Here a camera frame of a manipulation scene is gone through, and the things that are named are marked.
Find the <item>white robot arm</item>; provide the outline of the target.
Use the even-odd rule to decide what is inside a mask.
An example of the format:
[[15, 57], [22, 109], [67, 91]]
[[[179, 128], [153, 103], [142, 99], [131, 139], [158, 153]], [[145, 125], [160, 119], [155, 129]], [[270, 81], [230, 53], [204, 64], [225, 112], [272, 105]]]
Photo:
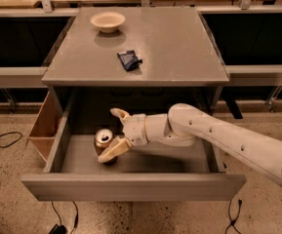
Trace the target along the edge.
[[136, 146], [152, 142], [190, 146], [200, 137], [282, 187], [281, 140], [225, 122], [185, 103], [171, 106], [166, 114], [131, 115], [120, 108], [110, 112], [120, 119], [123, 135], [101, 153], [101, 163]]

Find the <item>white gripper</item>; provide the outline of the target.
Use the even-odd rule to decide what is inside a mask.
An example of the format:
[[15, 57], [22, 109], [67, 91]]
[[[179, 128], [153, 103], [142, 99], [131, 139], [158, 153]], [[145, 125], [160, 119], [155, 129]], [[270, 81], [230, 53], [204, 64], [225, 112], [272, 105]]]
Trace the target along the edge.
[[120, 108], [111, 108], [110, 113], [117, 117], [123, 125], [125, 137], [117, 136], [111, 144], [101, 153], [98, 158], [100, 163], [107, 163], [115, 157], [127, 152], [132, 145], [141, 146], [147, 144], [145, 134], [144, 114], [130, 115], [127, 111]]

